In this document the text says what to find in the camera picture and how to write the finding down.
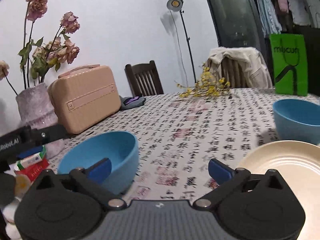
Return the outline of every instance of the gray ribbed panel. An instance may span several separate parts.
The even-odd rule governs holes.
[[[109,212],[84,240],[236,240],[209,212],[194,210],[187,200],[132,201],[129,208]]]

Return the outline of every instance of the white jacket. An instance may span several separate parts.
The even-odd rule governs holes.
[[[272,88],[272,81],[262,54],[255,48],[211,49],[206,66],[218,78],[222,77],[221,62],[228,57],[241,66],[247,85],[253,88]]]

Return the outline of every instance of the bag handle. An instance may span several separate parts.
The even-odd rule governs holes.
[[[80,66],[80,67],[76,67],[76,68],[74,68],[74,69],[71,69],[71,70],[69,70],[69,71],[67,71],[67,72],[59,75],[58,78],[68,76],[68,75],[70,75],[73,71],[76,71],[76,70],[85,69],[85,68],[91,69],[91,68],[95,68],[95,67],[99,67],[99,66],[100,66],[100,64],[93,64],[93,65],[83,65],[83,66]]]

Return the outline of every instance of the floor lamp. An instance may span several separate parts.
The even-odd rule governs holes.
[[[197,82],[196,79],[196,72],[195,72],[195,66],[193,64],[193,59],[192,59],[192,53],[191,53],[191,48],[190,48],[190,37],[188,37],[187,30],[186,30],[186,25],[184,24],[183,16],[182,14],[184,11],[182,11],[182,6],[183,6],[183,0],[169,0],[167,2],[167,8],[173,12],[180,12],[181,19],[182,19],[182,24],[184,28],[184,32],[186,34],[187,38],[187,43],[188,43],[188,48],[189,48],[189,53],[190,53],[190,59],[191,59],[191,64],[192,64],[192,70],[193,70],[193,77],[195,78],[195,83]]]

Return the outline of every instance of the table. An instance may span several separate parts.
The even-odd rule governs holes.
[[[278,140],[272,104],[283,98],[273,90],[233,89],[232,98],[180,98],[178,94],[147,97],[142,107],[121,111],[66,141],[51,159],[54,171],[68,150],[84,140],[113,130],[130,131],[139,140],[140,162],[130,189],[132,199],[189,199],[216,188],[208,162],[217,158],[231,168],[252,149]],[[314,103],[313,95],[302,97]]]

